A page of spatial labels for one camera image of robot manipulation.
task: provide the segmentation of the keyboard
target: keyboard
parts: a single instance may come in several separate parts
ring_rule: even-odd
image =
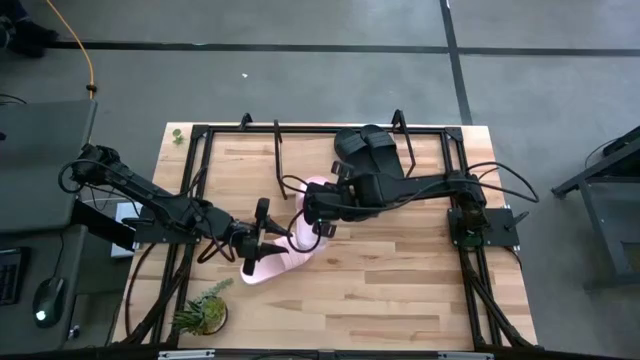
[[[0,250],[0,306],[20,301],[22,277],[29,261],[29,248]]]

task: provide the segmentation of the potted plant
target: potted plant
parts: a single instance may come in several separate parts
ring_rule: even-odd
[[[229,309],[218,294],[231,284],[233,279],[226,279],[198,298],[187,300],[185,308],[173,315],[173,324],[181,333],[193,335],[212,335],[220,331],[227,322]]]

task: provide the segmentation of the wood grain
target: wood grain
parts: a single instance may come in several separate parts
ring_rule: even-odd
[[[180,129],[188,139],[192,125],[169,123],[162,140],[153,181],[172,192],[178,192],[180,187],[188,144],[173,144],[171,132]],[[469,164],[494,160],[487,127],[462,129]],[[283,134],[283,140],[285,174],[335,179],[330,173],[336,158],[333,135]],[[402,137],[395,140],[406,171],[410,165],[406,143]],[[414,175],[444,171],[437,137],[412,136],[411,141],[417,160]],[[456,157],[455,148],[450,148]],[[474,171],[480,174],[489,168]],[[286,225],[295,213],[294,196],[282,198],[274,174],[273,135],[216,134],[205,198],[236,218],[251,220],[258,198],[268,197],[270,214]],[[483,181],[500,185],[497,172]],[[485,189],[485,195],[489,207],[504,204],[500,192]],[[257,286],[242,282],[240,262],[230,264],[215,257],[206,264],[194,264],[188,298],[231,277],[235,284],[223,294],[231,315],[220,333],[204,337],[183,335],[180,346],[471,349],[460,263],[450,244],[446,223],[448,208],[448,199],[416,201],[364,223],[338,223],[336,237],[323,253],[300,268]],[[203,247],[198,246],[196,254]],[[166,252],[167,246],[156,246],[141,268],[131,301],[134,326],[158,294]],[[141,253],[142,250],[136,253],[132,269]],[[513,255],[488,248],[487,262],[498,304],[522,335],[535,342],[522,275]],[[167,309],[163,338],[168,334],[173,303]],[[488,339],[486,311],[483,306],[479,311]],[[123,337],[121,311],[114,339]]]

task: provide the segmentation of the computer mouse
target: computer mouse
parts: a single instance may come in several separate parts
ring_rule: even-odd
[[[33,319],[41,328],[57,324],[64,311],[64,279],[51,277],[38,285],[33,297]]]

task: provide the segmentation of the floor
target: floor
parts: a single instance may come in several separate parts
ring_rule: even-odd
[[[66,34],[43,1],[23,3],[36,21]],[[640,2],[58,3],[85,40],[345,45],[337,48],[345,52],[91,50],[99,87],[93,141],[118,149],[143,176],[153,173],[169,121],[239,121],[250,112],[256,121],[378,123],[400,108],[413,124],[488,125],[498,161],[520,171],[542,198],[531,205],[507,196],[516,212],[531,212],[518,231],[540,344],[640,357],[640,291],[584,292],[582,284],[608,274],[610,264],[581,198],[560,201],[549,192],[580,171],[593,148],[638,125]],[[447,4],[451,21],[444,21]],[[468,55],[473,48],[519,55]],[[532,48],[547,55],[518,50]],[[50,49],[41,60],[2,54],[0,79],[0,92],[30,102],[86,97],[87,68],[77,50]],[[505,186],[520,186],[501,175]],[[94,345],[108,321],[89,322],[103,332]]]

